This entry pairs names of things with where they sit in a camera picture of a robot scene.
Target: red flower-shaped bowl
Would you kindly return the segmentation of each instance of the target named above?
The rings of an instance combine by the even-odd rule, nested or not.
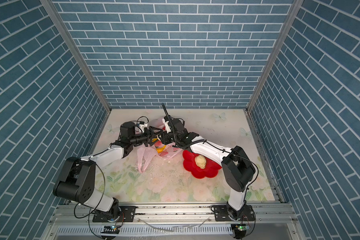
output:
[[[195,162],[195,157],[199,155],[200,154],[189,152],[187,150],[183,151],[183,158],[184,158],[183,166],[185,170],[191,172],[192,175],[198,179],[202,179],[204,177],[209,177],[209,178],[216,177],[219,170],[221,169],[221,166],[206,157],[205,158],[206,165],[205,168],[202,169],[199,166],[197,166]]]

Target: dough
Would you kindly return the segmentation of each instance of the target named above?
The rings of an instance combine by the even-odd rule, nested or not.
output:
[[[206,159],[203,155],[199,155],[199,156],[195,157],[195,162],[199,168],[201,168],[201,169],[205,168]]]

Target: blue brick wall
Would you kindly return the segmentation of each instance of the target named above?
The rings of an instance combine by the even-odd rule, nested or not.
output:
[[[54,3],[112,108],[245,108],[292,1]]]
[[[105,111],[39,0],[0,1],[0,239],[41,237]]]
[[[253,117],[308,239],[360,239],[360,1],[305,0]]]

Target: robotic arm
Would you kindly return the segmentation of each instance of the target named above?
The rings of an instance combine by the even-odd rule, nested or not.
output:
[[[53,194],[94,208],[108,221],[116,220],[120,215],[119,201],[95,189],[96,166],[101,169],[128,156],[134,146],[152,146],[157,141],[152,140],[158,138],[163,144],[174,142],[181,149],[201,154],[221,165],[225,180],[231,187],[227,202],[228,214],[233,220],[240,219],[246,207],[247,188],[256,172],[245,151],[239,146],[232,149],[219,146],[203,139],[197,133],[188,132],[179,119],[168,115],[164,104],[163,109],[166,114],[163,119],[166,131],[155,127],[147,128],[144,122],[137,122],[144,130],[135,134],[136,124],[125,122],[120,126],[119,139],[104,151],[81,158],[68,158],[55,183]]]

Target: floral tablecloth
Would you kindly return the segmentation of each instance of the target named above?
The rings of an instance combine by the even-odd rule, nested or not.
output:
[[[241,146],[248,157],[259,168],[257,180],[250,186],[247,200],[274,200],[263,165],[252,139],[248,123],[242,110],[216,109],[169,109],[173,117],[185,120],[189,132],[197,132],[211,142],[226,147]],[[114,142],[119,135],[120,124],[147,116],[151,122],[163,116],[162,109],[112,110],[95,151],[99,152]],[[222,170],[215,178],[196,179],[183,168],[183,157],[179,153],[172,159],[155,156],[147,170],[137,170],[136,148],[126,158],[116,160],[102,169],[106,178],[105,194],[120,202],[216,202],[229,198],[230,188]],[[104,182],[96,171],[95,186],[102,191]]]

